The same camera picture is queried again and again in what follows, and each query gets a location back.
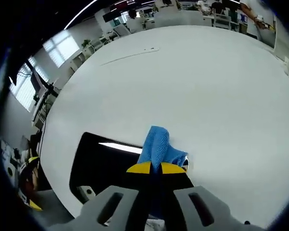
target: yellow object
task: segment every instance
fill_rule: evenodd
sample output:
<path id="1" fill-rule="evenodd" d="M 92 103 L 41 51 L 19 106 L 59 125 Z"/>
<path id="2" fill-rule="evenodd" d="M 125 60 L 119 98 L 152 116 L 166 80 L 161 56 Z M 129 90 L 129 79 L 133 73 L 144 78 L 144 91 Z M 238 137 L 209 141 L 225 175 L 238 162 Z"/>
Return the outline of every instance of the yellow object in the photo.
<path id="1" fill-rule="evenodd" d="M 184 169 L 173 164 L 162 162 L 162 171 L 163 174 L 173 174 L 173 173 L 185 173 Z"/>
<path id="2" fill-rule="evenodd" d="M 31 157 L 31 158 L 29 158 L 28 162 L 31 163 L 33 160 L 35 160 L 35 159 L 37 159 L 37 158 L 38 158 L 38 156 L 36 156 L 36 157 Z"/>
<path id="3" fill-rule="evenodd" d="M 41 207 L 37 206 L 37 204 L 34 203 L 34 202 L 31 201 L 31 200 L 29 200 L 29 205 L 30 205 L 31 208 L 33 208 L 33 209 L 35 209 L 35 210 L 37 210 L 37 211 L 42 211 L 42 210 L 43 210 Z"/>
<path id="4" fill-rule="evenodd" d="M 269 25 L 269 30 L 275 31 L 275 28 Z"/>
<path id="5" fill-rule="evenodd" d="M 144 173 L 144 174 L 150 174 L 150 167 L 151 167 L 151 162 L 143 162 L 141 164 L 136 164 L 127 169 L 126 172 L 130 173 Z"/>

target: ceiling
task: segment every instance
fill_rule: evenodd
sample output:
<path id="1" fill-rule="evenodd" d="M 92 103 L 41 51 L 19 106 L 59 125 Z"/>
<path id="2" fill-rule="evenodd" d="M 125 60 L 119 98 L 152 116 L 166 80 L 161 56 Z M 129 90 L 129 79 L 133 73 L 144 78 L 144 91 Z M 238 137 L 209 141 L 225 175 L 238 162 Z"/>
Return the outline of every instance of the ceiling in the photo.
<path id="1" fill-rule="evenodd" d="M 82 13 L 70 26 L 80 23 L 102 8 L 118 0 L 97 0 Z M 25 60 L 35 54 L 45 41 L 60 32 L 71 19 L 92 0 L 40 0 L 12 1 L 5 9 L 10 19 L 3 26 L 2 38 L 10 49 L 7 75 L 16 81 L 16 75 Z"/>

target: person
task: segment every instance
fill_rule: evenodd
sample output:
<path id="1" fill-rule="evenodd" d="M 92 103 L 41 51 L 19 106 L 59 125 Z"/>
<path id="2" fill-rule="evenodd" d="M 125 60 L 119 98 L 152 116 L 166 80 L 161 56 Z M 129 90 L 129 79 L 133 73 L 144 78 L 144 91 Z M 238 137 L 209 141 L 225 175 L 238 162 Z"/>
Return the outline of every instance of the person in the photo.
<path id="1" fill-rule="evenodd" d="M 241 0 L 242 11 L 247 15 L 247 35 L 274 47 L 275 17 L 263 0 Z"/>
<path id="2" fill-rule="evenodd" d="M 211 5 L 211 9 L 212 9 L 213 13 L 224 14 L 223 11 L 224 11 L 225 7 L 220 2 L 220 0 L 215 0 L 215 2 L 212 3 L 212 5 Z"/>
<path id="3" fill-rule="evenodd" d="M 202 14 L 207 15 L 211 13 L 210 6 L 207 0 L 199 0 L 197 2 L 198 10 L 202 12 Z"/>
<path id="4" fill-rule="evenodd" d="M 160 13 L 175 13 L 181 9 L 178 0 L 155 0 L 154 11 Z"/>
<path id="5" fill-rule="evenodd" d="M 144 29 L 143 24 L 145 23 L 145 19 L 142 17 L 136 17 L 136 10 L 129 11 L 130 18 L 126 22 L 126 26 L 130 29 L 132 34 L 142 31 Z"/>

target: wall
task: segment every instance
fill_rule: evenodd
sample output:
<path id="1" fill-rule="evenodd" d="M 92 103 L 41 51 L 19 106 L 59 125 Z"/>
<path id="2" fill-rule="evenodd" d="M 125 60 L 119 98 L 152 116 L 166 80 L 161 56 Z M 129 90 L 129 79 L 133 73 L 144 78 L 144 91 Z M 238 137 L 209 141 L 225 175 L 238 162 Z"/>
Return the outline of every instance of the wall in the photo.
<path id="1" fill-rule="evenodd" d="M 289 32 L 278 18 L 276 18 L 276 40 L 274 55 L 283 61 L 285 60 L 285 57 L 289 59 Z"/>
<path id="2" fill-rule="evenodd" d="M 95 39 L 102 35 L 95 18 L 86 20 L 78 25 L 69 29 L 70 34 L 73 36 L 75 42 L 81 48 L 81 44 L 85 39 Z M 70 61 L 79 54 L 79 51 L 73 54 L 61 67 L 57 67 L 49 57 L 44 48 L 40 49 L 34 58 L 37 64 L 44 70 L 50 78 L 50 82 L 55 82 L 60 78 L 58 88 L 62 88 L 69 80 L 70 74 L 68 73 Z M 28 112 L 9 92 L 7 100 L 2 113 L 2 126 L 0 135 L 8 142 L 13 148 L 21 149 L 22 136 L 27 139 L 31 134 L 37 131 L 36 127 L 31 126 L 32 113 Z"/>
<path id="3" fill-rule="evenodd" d="M 183 4 L 192 4 L 192 5 L 197 5 L 197 1 L 179 1 L 181 5 Z M 208 4 L 211 6 L 213 2 L 215 2 L 215 0 L 207 0 Z M 139 12 L 139 11 L 144 11 L 144 10 L 147 10 L 147 9 L 152 9 L 153 8 L 153 3 L 152 4 L 149 4 L 149 5 L 146 5 L 144 7 L 141 7 L 141 8 L 137 8 L 136 11 Z"/>
<path id="4" fill-rule="evenodd" d="M 103 18 L 104 14 L 107 14 L 108 12 L 109 12 L 109 8 L 105 8 L 105 9 L 101 9 L 100 11 L 94 14 L 94 17 L 96 18 L 104 34 L 106 34 L 108 31 L 112 31 L 111 23 L 110 22 L 106 23 Z"/>
<path id="5" fill-rule="evenodd" d="M 31 117 L 32 114 L 9 92 L 2 112 L 0 136 L 11 147 L 21 149 L 22 136 L 29 139 L 38 130 L 31 126 Z"/>
<path id="6" fill-rule="evenodd" d="M 74 38 L 75 42 L 81 49 L 81 44 L 85 39 L 94 40 L 99 38 L 103 32 L 99 27 L 95 18 L 88 19 L 80 24 L 77 24 L 71 27 L 68 30 L 71 36 Z M 34 58 L 37 61 L 37 64 L 45 71 L 45 73 L 50 78 L 50 82 L 55 82 L 57 79 L 60 79 L 55 86 L 59 89 L 66 84 L 71 76 L 70 71 L 70 62 L 73 58 L 75 58 L 79 54 L 79 51 L 75 52 L 64 64 L 62 64 L 59 68 L 56 64 L 51 60 L 48 53 L 44 50 L 44 48 L 40 49 L 35 55 Z"/>
<path id="7" fill-rule="evenodd" d="M 99 38 L 103 31 L 95 18 L 88 19 L 68 30 L 79 47 L 85 39 L 94 40 Z"/>

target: office chair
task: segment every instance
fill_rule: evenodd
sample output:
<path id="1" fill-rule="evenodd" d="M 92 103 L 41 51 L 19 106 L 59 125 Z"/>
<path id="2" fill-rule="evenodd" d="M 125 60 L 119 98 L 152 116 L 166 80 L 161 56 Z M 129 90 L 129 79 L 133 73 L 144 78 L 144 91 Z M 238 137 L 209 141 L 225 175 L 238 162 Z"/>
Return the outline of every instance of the office chair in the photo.
<path id="1" fill-rule="evenodd" d="M 96 52 L 98 49 L 100 49 L 103 46 L 103 43 L 100 41 L 99 38 L 92 40 L 90 43 L 94 48 L 94 52 Z"/>
<path id="2" fill-rule="evenodd" d="M 186 25 L 204 26 L 204 18 L 202 13 L 199 11 L 185 11 L 183 16 Z"/>
<path id="3" fill-rule="evenodd" d="M 120 37 L 127 36 L 127 35 L 131 34 L 131 32 L 126 28 L 126 26 L 124 24 L 120 24 L 118 26 L 115 26 L 113 28 L 113 30 Z"/>
<path id="4" fill-rule="evenodd" d="M 215 14 L 213 26 L 230 30 L 231 29 L 231 17 L 223 15 L 223 14 Z"/>

